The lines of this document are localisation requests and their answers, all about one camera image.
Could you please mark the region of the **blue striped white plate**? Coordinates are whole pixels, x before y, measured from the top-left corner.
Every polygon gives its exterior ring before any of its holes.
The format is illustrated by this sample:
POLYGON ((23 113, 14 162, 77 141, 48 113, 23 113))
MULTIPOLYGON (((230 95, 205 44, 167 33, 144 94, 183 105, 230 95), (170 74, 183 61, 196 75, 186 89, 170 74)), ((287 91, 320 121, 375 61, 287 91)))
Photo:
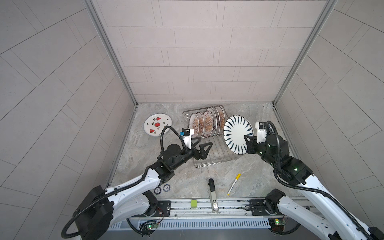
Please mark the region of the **blue striped white plate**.
POLYGON ((249 121, 240 116, 229 117, 224 126, 224 140, 234 154, 244 155, 247 153, 247 143, 244 136, 253 136, 254 131, 249 121))

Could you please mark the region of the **red text white plate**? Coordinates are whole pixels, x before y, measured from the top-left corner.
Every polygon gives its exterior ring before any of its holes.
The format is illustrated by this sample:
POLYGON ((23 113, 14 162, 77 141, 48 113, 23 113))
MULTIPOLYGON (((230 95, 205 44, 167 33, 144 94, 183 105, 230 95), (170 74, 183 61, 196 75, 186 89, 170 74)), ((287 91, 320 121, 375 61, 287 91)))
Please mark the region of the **red text white plate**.
POLYGON ((204 118, 204 133, 203 136, 205 138, 208 138, 213 133, 213 127, 214 127, 214 121, 213 121, 213 115, 210 111, 205 111, 203 113, 204 118))

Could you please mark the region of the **watermelon pattern white plate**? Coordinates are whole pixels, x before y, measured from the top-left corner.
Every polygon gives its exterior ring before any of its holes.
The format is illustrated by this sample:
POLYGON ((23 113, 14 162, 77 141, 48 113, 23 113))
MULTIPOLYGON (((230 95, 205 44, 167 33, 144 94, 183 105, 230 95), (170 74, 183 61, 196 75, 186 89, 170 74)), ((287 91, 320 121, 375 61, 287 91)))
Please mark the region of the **watermelon pattern white plate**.
POLYGON ((161 132, 165 126, 171 126, 172 119, 166 114, 154 114, 146 119, 143 128, 146 134, 157 137, 161 135, 161 132))

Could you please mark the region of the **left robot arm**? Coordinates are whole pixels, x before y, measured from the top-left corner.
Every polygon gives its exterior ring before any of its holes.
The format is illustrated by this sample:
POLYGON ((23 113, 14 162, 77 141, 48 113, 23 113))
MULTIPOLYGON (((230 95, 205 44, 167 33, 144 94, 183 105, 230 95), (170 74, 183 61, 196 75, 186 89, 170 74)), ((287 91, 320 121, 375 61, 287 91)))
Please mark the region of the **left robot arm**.
POLYGON ((175 175, 175 170, 188 160, 207 158, 213 144, 201 144, 200 141, 201 138, 194 139, 188 129, 178 133, 171 126, 164 127, 157 161, 147 166, 142 175, 123 184, 107 189, 94 187, 63 227, 61 237, 80 236, 83 240, 97 240, 116 222, 152 214, 157 199, 151 191, 167 183, 175 175))

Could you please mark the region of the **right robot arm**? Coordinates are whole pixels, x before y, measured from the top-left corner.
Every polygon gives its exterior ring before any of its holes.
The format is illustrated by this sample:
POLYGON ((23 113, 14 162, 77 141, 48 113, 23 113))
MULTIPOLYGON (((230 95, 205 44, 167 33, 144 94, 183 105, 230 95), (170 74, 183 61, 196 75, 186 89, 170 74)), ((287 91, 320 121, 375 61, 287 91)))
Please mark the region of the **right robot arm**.
POLYGON ((278 135, 271 121, 261 122, 254 136, 248 121, 242 121, 246 132, 241 139, 246 152, 257 154, 273 167, 275 179, 283 186, 302 193, 322 214, 296 206, 293 200, 280 190, 272 190, 266 197, 270 213, 279 211, 310 230, 322 240, 382 240, 384 233, 377 227, 369 227, 343 206, 301 160, 290 156, 288 143, 278 135))

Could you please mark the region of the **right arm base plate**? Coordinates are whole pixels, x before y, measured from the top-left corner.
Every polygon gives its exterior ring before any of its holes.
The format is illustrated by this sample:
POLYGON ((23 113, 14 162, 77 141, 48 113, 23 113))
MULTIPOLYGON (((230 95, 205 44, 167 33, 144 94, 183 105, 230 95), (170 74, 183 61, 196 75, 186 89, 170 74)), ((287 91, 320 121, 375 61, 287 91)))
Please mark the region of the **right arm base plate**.
POLYGON ((264 199, 249 200, 249 203, 244 207, 245 211, 250 211, 253 216, 283 216, 277 206, 268 204, 264 199))

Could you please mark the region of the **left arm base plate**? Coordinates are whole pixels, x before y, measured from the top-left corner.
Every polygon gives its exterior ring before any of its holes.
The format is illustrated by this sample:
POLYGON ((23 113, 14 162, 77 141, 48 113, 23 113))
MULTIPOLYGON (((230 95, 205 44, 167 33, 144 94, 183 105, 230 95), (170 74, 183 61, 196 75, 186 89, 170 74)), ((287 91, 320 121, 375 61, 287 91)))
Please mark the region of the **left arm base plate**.
POLYGON ((149 209, 144 213, 146 217, 169 217, 171 210, 171 201, 158 201, 151 203, 149 209))

